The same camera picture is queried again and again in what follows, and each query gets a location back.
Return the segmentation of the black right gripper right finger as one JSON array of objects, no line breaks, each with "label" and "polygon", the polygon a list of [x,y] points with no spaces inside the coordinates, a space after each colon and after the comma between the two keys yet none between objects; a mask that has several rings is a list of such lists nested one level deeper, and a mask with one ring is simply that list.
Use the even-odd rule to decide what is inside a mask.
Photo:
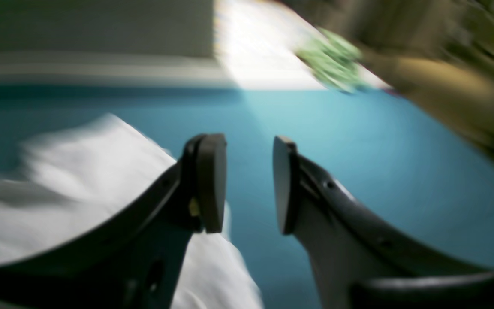
[{"label": "black right gripper right finger", "polygon": [[494,269],[400,232],[286,136],[273,140],[277,222],[307,252],[324,309],[494,309]]}]

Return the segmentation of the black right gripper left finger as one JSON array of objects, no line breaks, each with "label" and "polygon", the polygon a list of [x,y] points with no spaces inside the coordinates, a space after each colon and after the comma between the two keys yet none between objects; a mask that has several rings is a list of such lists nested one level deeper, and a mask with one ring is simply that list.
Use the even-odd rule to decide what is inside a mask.
[{"label": "black right gripper left finger", "polygon": [[227,142],[191,138],[182,157],[102,225],[0,265],[0,309],[168,309],[194,233],[221,233]]}]

